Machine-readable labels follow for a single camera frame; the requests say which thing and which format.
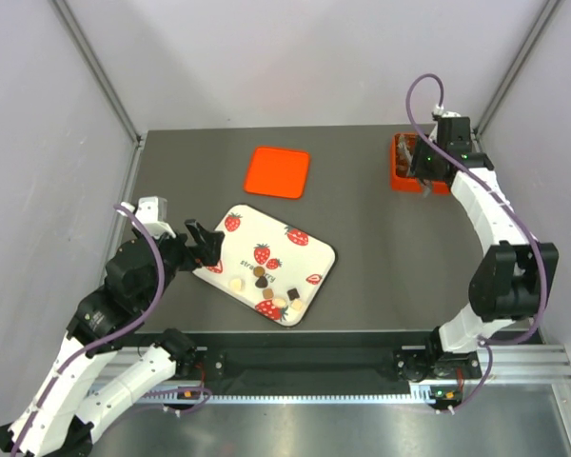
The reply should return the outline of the white strawberry tray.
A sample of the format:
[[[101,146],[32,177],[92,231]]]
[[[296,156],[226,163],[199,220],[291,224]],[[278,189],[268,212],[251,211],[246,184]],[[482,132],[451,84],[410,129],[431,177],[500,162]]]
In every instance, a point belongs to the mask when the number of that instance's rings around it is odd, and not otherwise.
[[[307,232],[282,222],[249,205],[231,207],[216,227],[225,234],[222,256],[216,267],[204,267],[195,276],[232,297],[244,307],[285,328],[297,326],[305,317],[324,279],[337,261],[335,249]],[[270,300],[257,288],[253,270],[265,269]],[[229,283],[240,278],[245,286],[234,291]],[[294,309],[287,292],[296,288],[304,305]],[[283,298],[285,308],[272,300]]]

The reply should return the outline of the orange box lid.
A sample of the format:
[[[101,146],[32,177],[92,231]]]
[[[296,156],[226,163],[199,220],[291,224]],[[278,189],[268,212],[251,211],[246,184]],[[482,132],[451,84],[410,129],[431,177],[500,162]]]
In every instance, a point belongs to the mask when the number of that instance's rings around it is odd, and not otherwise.
[[[251,156],[244,191],[269,197],[299,199],[305,191],[310,154],[303,150],[268,146]]]

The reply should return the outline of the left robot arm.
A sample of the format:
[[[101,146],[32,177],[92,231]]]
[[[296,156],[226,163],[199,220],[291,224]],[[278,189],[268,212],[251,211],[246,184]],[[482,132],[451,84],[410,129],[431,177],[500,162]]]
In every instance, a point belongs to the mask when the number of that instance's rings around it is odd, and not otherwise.
[[[149,391],[196,369],[194,343],[165,330],[139,360],[94,396],[101,371],[157,307],[180,271],[218,265],[225,235],[185,222],[133,220],[134,239],[106,264],[104,283],[79,303],[51,371],[22,415],[0,427],[0,449],[12,456],[86,456],[107,428]]]

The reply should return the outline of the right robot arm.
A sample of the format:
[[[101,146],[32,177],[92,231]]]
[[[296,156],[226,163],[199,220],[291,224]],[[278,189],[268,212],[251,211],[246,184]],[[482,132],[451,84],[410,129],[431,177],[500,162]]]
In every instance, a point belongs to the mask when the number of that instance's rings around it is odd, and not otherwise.
[[[424,184],[448,187],[480,240],[483,258],[470,280],[467,305],[430,333],[424,361],[438,378],[453,378],[459,371],[477,378],[472,360],[478,343],[537,314],[549,295],[559,253],[552,243],[531,240],[512,220],[492,162],[474,149],[469,118],[447,111],[434,120],[428,139],[416,140],[409,174]]]

